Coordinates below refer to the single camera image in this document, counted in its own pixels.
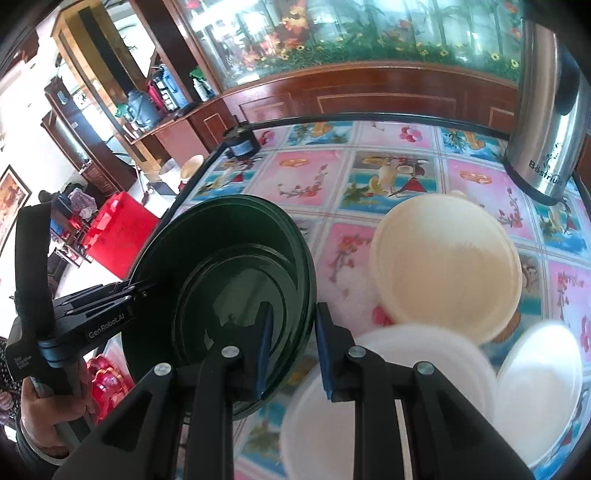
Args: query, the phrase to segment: red plastic crate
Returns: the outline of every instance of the red plastic crate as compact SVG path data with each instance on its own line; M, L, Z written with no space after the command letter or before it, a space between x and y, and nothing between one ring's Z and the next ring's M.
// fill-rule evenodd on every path
M110 197L82 240L87 253L123 279L156 228L158 217L127 192Z

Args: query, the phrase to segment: white bowl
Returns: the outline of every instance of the white bowl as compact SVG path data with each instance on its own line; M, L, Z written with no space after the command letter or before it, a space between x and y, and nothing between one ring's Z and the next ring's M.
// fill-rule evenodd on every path
M369 251L382 306L397 323L438 325L488 342L521 295L521 263L501 226L461 192L406 200L383 218Z
M357 343L391 363L407 367L422 360L433 363L485 418L492 420L495 372L470 340L436 327L395 325L362 335ZM354 442L355 403L327 400L316 366L295 392L281 426L281 459L287 477L353 478Z
M529 467L566 433L582 384L579 346L562 322L533 326L507 355L499 370L493 425Z

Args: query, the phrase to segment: wooden cabinet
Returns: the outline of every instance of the wooden cabinet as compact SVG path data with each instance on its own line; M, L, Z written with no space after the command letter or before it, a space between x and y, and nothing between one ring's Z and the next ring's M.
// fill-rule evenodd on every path
M314 113L416 113L509 132L517 84L461 67L365 61L268 77L222 98L232 115L249 122Z
M45 88L52 111L41 126L70 160L74 168L105 196L128 190L135 176L100 139L78 109L60 78Z

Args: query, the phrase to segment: small black device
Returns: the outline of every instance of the small black device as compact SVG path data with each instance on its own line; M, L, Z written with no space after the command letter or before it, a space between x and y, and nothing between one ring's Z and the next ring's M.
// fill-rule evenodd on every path
M238 122L235 127L223 133L225 144L233 156L238 158L251 158L261 149L255 133L248 122Z

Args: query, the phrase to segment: floral tablecloth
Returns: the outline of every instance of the floral tablecloth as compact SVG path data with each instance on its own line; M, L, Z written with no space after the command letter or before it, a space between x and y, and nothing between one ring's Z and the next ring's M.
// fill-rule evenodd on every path
M537 479L551 478L591 418L591 222L574 183L557 206L540 205L505 174L500 163L505 143L467 131L319 122L256 134L260 153L249 161L218 160L176 215L206 199L237 193L280 205L310 247L318 300L328 302L335 322L355 336L392 323L368 273L372 236L391 208L416 195L461 190L499 220L519 251L523 288L509 326L482 350L498 369L529 327L560 319L575 335L584 361L583 390L571 426L557 450L534 468ZM310 347L287 386L236 425L237 480L287 477L281 422L298 383L315 363Z

